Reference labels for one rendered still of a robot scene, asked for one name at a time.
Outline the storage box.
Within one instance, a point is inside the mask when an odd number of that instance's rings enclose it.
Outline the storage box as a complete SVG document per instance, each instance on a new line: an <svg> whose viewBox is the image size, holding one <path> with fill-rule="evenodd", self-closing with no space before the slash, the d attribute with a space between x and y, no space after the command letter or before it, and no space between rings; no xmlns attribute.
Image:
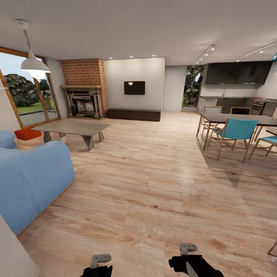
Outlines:
<svg viewBox="0 0 277 277"><path fill-rule="evenodd" d="M42 136L41 131L31 130L32 127L14 131L16 137L20 140L31 140L35 137Z"/></svg>

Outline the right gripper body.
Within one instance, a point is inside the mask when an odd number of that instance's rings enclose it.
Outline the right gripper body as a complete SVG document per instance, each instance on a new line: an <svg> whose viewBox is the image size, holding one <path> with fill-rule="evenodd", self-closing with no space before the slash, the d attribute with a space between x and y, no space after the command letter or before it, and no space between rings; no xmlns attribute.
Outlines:
<svg viewBox="0 0 277 277"><path fill-rule="evenodd" d="M186 257L187 256L185 256L185 255L172 257L175 272L184 272L184 273L188 274L188 272L186 272L185 267L184 267L184 260L186 259Z"/></svg>

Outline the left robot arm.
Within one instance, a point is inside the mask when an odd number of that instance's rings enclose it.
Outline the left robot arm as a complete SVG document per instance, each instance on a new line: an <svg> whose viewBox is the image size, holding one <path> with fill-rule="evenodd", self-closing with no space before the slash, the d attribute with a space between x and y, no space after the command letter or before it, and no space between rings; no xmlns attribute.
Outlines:
<svg viewBox="0 0 277 277"><path fill-rule="evenodd" d="M86 268L81 277L111 277L112 266L99 266L98 263L109 262L112 257L110 254L93 255L91 266Z"/></svg>

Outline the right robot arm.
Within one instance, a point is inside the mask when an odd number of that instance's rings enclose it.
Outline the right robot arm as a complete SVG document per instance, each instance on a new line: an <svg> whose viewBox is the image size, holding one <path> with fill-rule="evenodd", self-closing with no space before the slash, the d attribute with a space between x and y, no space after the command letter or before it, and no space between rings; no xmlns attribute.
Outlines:
<svg viewBox="0 0 277 277"><path fill-rule="evenodd" d="M224 277L220 270L215 270L209 265L202 255L190 254L197 251L197 246L192 243L181 243L179 247L181 256L173 256L169 265L175 272L184 272L189 277Z"/></svg>

